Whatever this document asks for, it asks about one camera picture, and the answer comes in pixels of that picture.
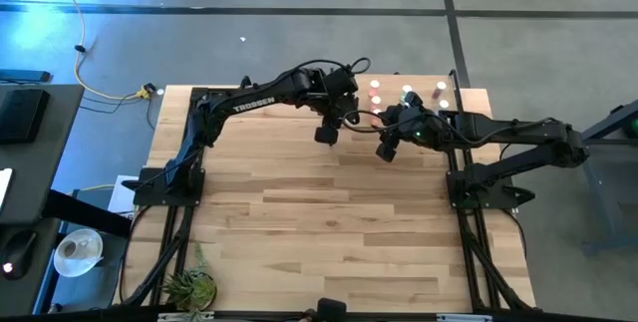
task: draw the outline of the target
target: potted plant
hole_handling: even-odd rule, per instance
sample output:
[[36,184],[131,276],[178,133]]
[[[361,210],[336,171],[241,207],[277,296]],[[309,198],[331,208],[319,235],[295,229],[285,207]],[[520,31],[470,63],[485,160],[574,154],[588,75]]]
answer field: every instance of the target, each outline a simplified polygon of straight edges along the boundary
[[200,321],[201,311],[210,306],[217,295],[217,285],[206,273],[208,263],[203,258],[199,242],[195,243],[195,258],[196,267],[171,275],[162,287],[168,294],[168,302],[187,312],[184,321]]

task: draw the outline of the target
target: desk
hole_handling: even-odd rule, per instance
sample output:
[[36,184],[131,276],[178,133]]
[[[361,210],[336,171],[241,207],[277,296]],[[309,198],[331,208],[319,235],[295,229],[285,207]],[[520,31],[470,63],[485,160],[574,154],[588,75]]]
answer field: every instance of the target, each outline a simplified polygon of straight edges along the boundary
[[[358,76],[362,109],[369,108],[373,79],[381,82],[383,109],[398,102],[405,84],[435,104],[435,84],[448,77]],[[166,88],[149,166],[177,153],[191,88]],[[490,115],[486,90],[462,93],[467,111]],[[444,94],[450,109],[452,96],[451,89]],[[400,144],[386,163],[375,156],[378,136],[342,129],[330,148],[313,141],[318,124],[307,108],[270,106],[229,119],[215,148],[205,151],[204,197],[190,241],[201,243],[219,285],[211,308],[303,311],[330,297],[352,312],[470,311],[445,155]],[[485,146],[474,151],[475,161],[495,161],[498,153],[498,146]],[[158,257],[165,214],[153,207],[138,224],[126,296]],[[497,210],[486,211],[485,222],[495,265],[533,305],[516,225]],[[194,265],[192,251],[190,245],[186,266]],[[479,280],[487,300],[482,274]]]
[[131,226],[125,217],[51,190],[84,88],[79,85],[3,85],[0,102],[8,92],[21,89],[42,89],[50,98],[34,142],[0,146],[0,167],[14,169],[0,208],[0,248],[4,248],[14,233],[24,229],[36,230],[38,239],[29,271],[22,278],[6,280],[0,276],[0,296],[11,296],[0,299],[0,316],[26,315],[33,311],[51,251],[56,246],[60,219],[124,237],[129,235]]

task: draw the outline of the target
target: wooden tabletop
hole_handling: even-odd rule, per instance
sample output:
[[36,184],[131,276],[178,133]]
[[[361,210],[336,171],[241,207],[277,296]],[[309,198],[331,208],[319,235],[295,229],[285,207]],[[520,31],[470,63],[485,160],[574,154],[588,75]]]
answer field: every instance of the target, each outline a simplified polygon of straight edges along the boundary
[[[381,83],[380,109],[397,104],[404,85],[431,108],[441,99],[451,110],[456,105],[447,76],[361,75],[361,109],[370,109],[372,80]],[[435,100],[439,81],[448,88]],[[163,166],[177,153],[191,88],[166,88],[148,166]],[[467,111],[490,116],[486,90],[466,89],[462,96]],[[205,151],[204,196],[190,242],[201,243],[218,283],[211,309],[303,311],[329,297],[353,312],[470,311],[445,156],[401,143],[386,163],[375,156],[378,135],[341,129],[330,148],[313,140],[319,125],[305,107],[270,106],[229,119]],[[499,149],[473,153],[475,161],[491,162]],[[153,207],[138,224],[125,296],[158,257],[165,214],[166,208]],[[498,210],[486,211],[485,222],[495,265],[533,305],[516,225]],[[192,245],[186,265],[194,265]]]

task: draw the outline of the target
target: white paper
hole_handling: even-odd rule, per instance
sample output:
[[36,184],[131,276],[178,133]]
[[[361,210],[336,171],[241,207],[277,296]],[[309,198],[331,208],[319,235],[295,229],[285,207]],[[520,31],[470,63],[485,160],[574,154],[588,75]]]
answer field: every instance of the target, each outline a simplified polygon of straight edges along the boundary
[[2,207],[4,196],[7,193],[7,189],[9,189],[9,182],[11,181],[12,173],[13,169],[11,168],[0,169],[0,207]]
[[[127,175],[118,175],[116,179],[116,185],[113,188],[113,194],[111,195],[111,201],[109,202],[109,211],[110,212],[129,212],[133,211],[135,208],[133,206],[133,199],[135,198],[135,193],[122,186],[122,181],[125,180],[138,180],[137,176],[127,176]],[[128,218],[133,217],[133,213],[123,214]]]

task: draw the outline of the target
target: concrete floor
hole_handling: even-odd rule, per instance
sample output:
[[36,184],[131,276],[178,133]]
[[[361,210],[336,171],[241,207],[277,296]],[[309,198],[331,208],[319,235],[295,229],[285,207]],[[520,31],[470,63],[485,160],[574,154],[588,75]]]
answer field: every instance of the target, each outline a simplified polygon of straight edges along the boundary
[[[39,0],[67,2],[68,0]],[[443,0],[78,0],[82,3],[209,7],[443,8]],[[455,0],[458,9],[636,10],[638,0]],[[371,72],[445,74],[454,66],[445,18],[87,15],[91,53],[82,75],[112,94],[144,83],[270,80],[312,58],[360,56]],[[583,129],[638,98],[635,20],[460,19],[473,87],[488,88],[495,117],[546,116]],[[74,83],[74,14],[0,13],[0,67],[43,69]],[[160,102],[155,102],[153,120]],[[80,111],[54,187],[68,190],[135,174],[152,131],[146,106],[116,115]],[[559,180],[570,184],[559,184]],[[637,319],[638,249],[585,257],[599,221],[580,169],[543,168],[517,177],[537,193],[521,209],[538,306],[551,312]]]

